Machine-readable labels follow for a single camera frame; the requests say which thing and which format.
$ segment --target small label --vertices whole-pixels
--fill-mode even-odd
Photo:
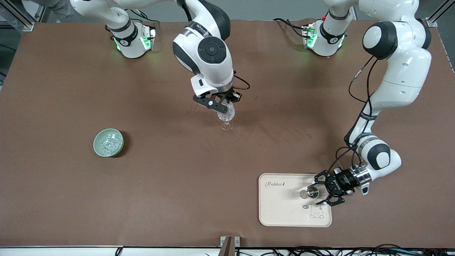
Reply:
[[[199,32],[203,37],[212,36],[204,26],[195,21],[190,21],[187,26]]]
[[[265,183],[266,188],[273,188],[273,187],[284,187],[284,182],[272,182],[268,181]]]
[[[360,117],[365,119],[365,120],[368,120],[368,121],[373,121],[373,120],[376,120],[376,118],[378,116],[370,116],[370,115],[367,115],[367,114],[362,112],[362,113],[360,113]]]

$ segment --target black cable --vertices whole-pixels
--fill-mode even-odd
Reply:
[[[291,21],[289,21],[289,19],[283,20],[283,19],[281,19],[281,18],[276,18],[276,19],[273,19],[273,20],[274,20],[274,21],[282,21],[282,22],[284,22],[286,25],[290,26],[290,27],[292,28],[292,30],[293,30],[297,35],[299,35],[300,37],[303,37],[303,38],[311,38],[311,37],[309,37],[309,36],[304,36],[304,35],[300,34],[297,30],[295,30],[295,29],[300,29],[300,30],[302,30],[303,28],[302,28],[302,27],[299,27],[299,26],[296,26],[296,25],[294,25],[294,24],[292,24]]]
[[[287,250],[289,251],[288,256],[291,256],[291,254],[294,256],[298,256],[297,252],[294,249],[287,249]]]
[[[248,90],[249,88],[251,88],[250,83],[248,83],[245,79],[237,76],[236,74],[237,74],[237,71],[234,70],[234,77],[236,77],[238,80],[244,82],[247,85],[247,87],[234,87],[233,86],[232,88],[237,89],[237,90]]]
[[[362,73],[362,71],[365,69],[365,67],[368,65],[368,63],[369,63],[373,58],[374,58],[374,56],[371,56],[371,58],[363,65],[363,67],[360,69],[360,71],[354,76],[354,78],[352,78],[351,83],[349,84],[349,87],[348,87],[349,95],[350,95],[352,98],[354,98],[354,99],[356,99],[356,100],[358,100],[358,101],[360,101],[360,102],[363,102],[363,103],[366,103],[366,101],[357,98],[356,96],[354,96],[354,95],[351,93],[351,86],[352,86],[352,83],[360,76],[360,74]]]
[[[273,253],[278,256],[284,256],[281,252],[278,252],[276,249],[272,249]]]
[[[141,17],[141,18],[145,19],[145,20],[148,20],[148,21],[151,21],[151,22],[157,22],[157,23],[160,23],[160,21],[159,21],[159,20],[151,20],[151,19],[149,19],[149,18],[148,18],[148,16],[147,16],[147,15],[145,15],[145,14],[144,14],[142,11],[140,11],[140,13],[137,13],[137,12],[135,12],[135,11],[131,10],[131,9],[125,9],[125,10],[129,10],[130,12],[134,13],[135,15],[137,15],[137,16],[139,16],[139,17]]]
[[[246,253],[246,252],[242,252],[242,251],[240,251],[239,249],[237,249],[237,253],[241,253],[241,254],[244,254],[244,255],[246,255],[246,256],[254,256],[254,255],[248,254],[248,253]]]
[[[368,102],[369,107],[370,107],[370,115],[373,114],[373,110],[372,110],[371,101],[370,101],[371,94],[369,93],[369,78],[370,78],[371,72],[373,71],[373,68],[374,68],[374,66],[376,65],[376,63],[378,62],[378,60],[379,60],[379,59],[376,59],[376,60],[373,62],[373,65],[371,65],[370,71],[368,72],[368,76],[367,76],[367,96],[368,96],[367,102]]]
[[[399,249],[399,248],[391,247],[391,248],[381,249],[381,251],[386,251],[387,253],[391,252],[392,254],[405,254],[405,255],[411,255],[411,256],[422,256],[422,254],[419,254],[419,253],[416,253],[416,252],[412,252],[412,251],[409,251],[409,250],[395,251],[393,249]]]
[[[400,248],[398,245],[394,245],[394,244],[381,244],[381,245],[375,247],[374,252],[372,252],[372,254],[374,254],[375,256],[377,256],[377,255],[378,255],[378,252],[380,252],[380,251],[385,251],[386,254],[396,255],[395,252],[390,252],[390,251],[388,251],[389,247],[387,247],[387,248],[382,248],[382,247],[384,247],[384,246],[391,246],[392,248]]]
[[[323,250],[326,250],[322,247],[315,247],[315,246],[298,246],[298,247],[295,247],[294,248],[294,251],[298,251],[298,255],[302,255],[303,253],[311,253],[315,256],[325,256],[322,252],[320,252],[319,250],[320,249],[323,249]]]
[[[188,22],[192,21],[191,13],[190,10],[188,10],[187,4],[183,4],[182,8],[185,11],[185,14],[187,15]]]
[[[338,156],[338,152],[342,149],[347,149],[340,157]],[[351,157],[351,165],[354,166],[354,156],[357,155],[357,157],[359,158],[359,163],[362,162],[362,158],[361,156],[359,155],[359,153],[357,151],[355,151],[352,147],[340,147],[339,149],[337,149],[337,151],[335,152],[335,162],[332,164],[332,166],[330,166],[329,168],[329,171],[331,171],[331,168],[345,155],[347,154],[349,151],[352,151],[352,157]]]
[[[118,247],[115,251],[115,256],[120,256],[121,252],[123,251],[123,247]]]
[[[436,251],[435,256],[449,256],[449,252],[455,252],[455,249],[445,249],[445,250],[440,250],[440,253]]]
[[[354,253],[358,252],[358,251],[365,251],[365,250],[368,250],[369,247],[362,247],[362,248],[358,248],[358,249],[355,249],[355,250],[352,250],[350,252],[348,252],[345,256],[352,256]]]
[[[293,28],[297,28],[297,29],[300,29],[300,30],[302,29],[301,26],[297,26],[297,25],[292,24],[291,21],[290,21],[289,19],[284,20],[284,19],[282,19],[282,18],[276,18],[276,19],[273,19],[273,20],[274,20],[274,21],[282,21],[282,22],[286,23],[286,25],[288,25],[288,26],[291,26],[291,27],[293,27]]]
[[[329,250],[327,250],[327,249],[325,249],[323,247],[310,246],[309,248],[311,250],[325,251],[325,252],[327,252],[329,254],[329,256],[333,256],[332,253]]]
[[[10,49],[10,50],[13,50],[13,51],[16,51],[16,49],[14,49],[14,48],[11,48],[11,47],[9,47],[9,46],[6,46],[6,45],[2,45],[2,44],[0,44],[0,46],[2,46],[2,47],[5,47],[5,48],[8,48],[8,49]]]

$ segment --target printed logo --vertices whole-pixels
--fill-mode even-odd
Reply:
[[[349,182],[348,178],[346,177],[346,175],[343,175],[343,181],[345,183],[348,183],[349,185],[351,185],[351,183]]]
[[[201,32],[201,34],[202,34],[203,37],[207,37],[207,36],[210,35],[210,34],[208,33],[208,31],[207,31],[203,26],[201,26],[201,24],[197,23],[197,24],[196,24],[196,27],[199,29],[199,31]]]
[[[311,210],[310,210],[310,218],[323,219],[324,212],[322,211],[322,207],[319,205],[316,205],[315,203],[312,203]]]
[[[266,188],[272,188],[272,187],[284,187],[284,182],[272,182],[268,181],[265,183]]]

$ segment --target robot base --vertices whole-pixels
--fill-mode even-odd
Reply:
[[[314,174],[262,174],[259,177],[261,223],[265,226],[330,226],[331,207],[316,205],[328,196],[327,191],[320,189],[316,198],[301,194],[313,181]]]
[[[329,44],[327,39],[323,38],[319,34],[319,28],[322,24],[322,20],[318,20],[315,23],[303,27],[302,35],[309,36],[310,38],[303,38],[303,45],[305,48],[311,49],[320,56],[331,56],[341,47],[344,36],[335,44]]]
[[[122,41],[117,42],[115,40],[117,49],[121,51],[123,56],[130,59],[139,58],[147,51],[153,51],[153,44],[157,36],[157,30],[155,28],[151,28],[139,22],[133,22],[133,24],[137,27],[139,32],[130,46],[123,46]]]

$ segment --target clear glass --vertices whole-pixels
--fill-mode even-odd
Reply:
[[[223,114],[223,113],[217,112],[218,118],[221,120],[220,127],[221,127],[221,129],[223,129],[225,131],[230,131],[230,130],[234,129],[234,121],[232,121],[232,119],[234,119],[234,116],[235,116],[234,104],[232,102],[223,103],[223,104],[227,106],[227,113]]]
[[[102,156],[109,156],[117,152],[122,146],[123,139],[117,134],[108,134],[100,141],[98,151]]]

